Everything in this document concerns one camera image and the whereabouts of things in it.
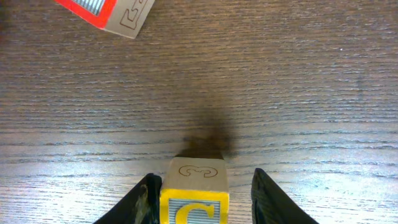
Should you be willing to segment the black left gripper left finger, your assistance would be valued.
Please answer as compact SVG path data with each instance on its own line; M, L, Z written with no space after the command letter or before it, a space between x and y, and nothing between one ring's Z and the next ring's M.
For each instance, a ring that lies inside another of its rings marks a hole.
M159 224L161 186L160 176L147 174L94 224Z

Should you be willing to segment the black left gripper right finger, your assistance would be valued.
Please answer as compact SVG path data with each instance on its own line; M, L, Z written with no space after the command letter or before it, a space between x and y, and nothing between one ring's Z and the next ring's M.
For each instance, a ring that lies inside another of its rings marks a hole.
M318 224L260 168L252 178L251 200L254 224Z

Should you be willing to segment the yellow block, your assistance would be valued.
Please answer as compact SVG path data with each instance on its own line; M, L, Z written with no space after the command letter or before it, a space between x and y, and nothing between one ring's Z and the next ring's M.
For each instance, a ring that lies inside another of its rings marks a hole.
M160 222L227 224L229 184L223 159L174 157L160 190Z

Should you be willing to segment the red number block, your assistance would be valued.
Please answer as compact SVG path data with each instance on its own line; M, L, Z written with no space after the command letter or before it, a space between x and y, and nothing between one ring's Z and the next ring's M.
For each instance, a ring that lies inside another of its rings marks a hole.
M134 39L154 0L55 0L91 25Z

